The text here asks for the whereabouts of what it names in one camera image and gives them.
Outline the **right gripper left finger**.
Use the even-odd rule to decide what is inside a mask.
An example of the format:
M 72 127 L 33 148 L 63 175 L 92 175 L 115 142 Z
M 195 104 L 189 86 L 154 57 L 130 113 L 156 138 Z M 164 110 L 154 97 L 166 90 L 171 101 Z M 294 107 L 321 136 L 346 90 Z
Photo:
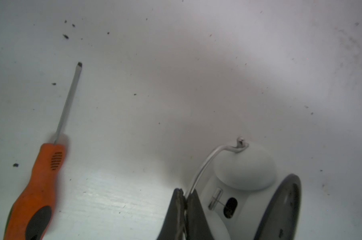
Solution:
M 186 198 L 175 189 L 157 237 L 159 240 L 211 240 L 213 235 L 197 191 Z

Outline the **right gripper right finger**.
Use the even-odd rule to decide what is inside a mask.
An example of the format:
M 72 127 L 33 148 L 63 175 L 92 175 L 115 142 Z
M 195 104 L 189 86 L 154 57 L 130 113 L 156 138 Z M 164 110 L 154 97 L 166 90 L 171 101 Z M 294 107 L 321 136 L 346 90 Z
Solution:
M 257 229 L 255 240 L 293 240 L 302 200 L 300 178 L 290 174 L 275 191 Z

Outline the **white twin-bell alarm clock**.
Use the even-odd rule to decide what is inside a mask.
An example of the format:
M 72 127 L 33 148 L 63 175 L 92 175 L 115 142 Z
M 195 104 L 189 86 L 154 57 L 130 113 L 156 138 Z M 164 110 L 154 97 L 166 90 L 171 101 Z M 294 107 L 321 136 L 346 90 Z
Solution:
M 278 172 L 260 145 L 239 137 L 208 155 L 185 197 L 197 191 L 212 240 L 255 240 L 269 202 L 288 175 Z

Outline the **orange handled screwdriver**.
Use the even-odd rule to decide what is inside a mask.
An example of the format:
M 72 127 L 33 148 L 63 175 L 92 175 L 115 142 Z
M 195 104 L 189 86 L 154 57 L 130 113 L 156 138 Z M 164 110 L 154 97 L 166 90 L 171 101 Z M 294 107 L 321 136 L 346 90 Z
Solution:
M 52 220 L 57 176 L 66 157 L 66 146 L 59 144 L 58 140 L 69 115 L 82 68 L 82 62 L 78 62 L 53 141 L 41 145 L 30 180 L 12 205 L 4 231 L 5 240 L 41 240 Z

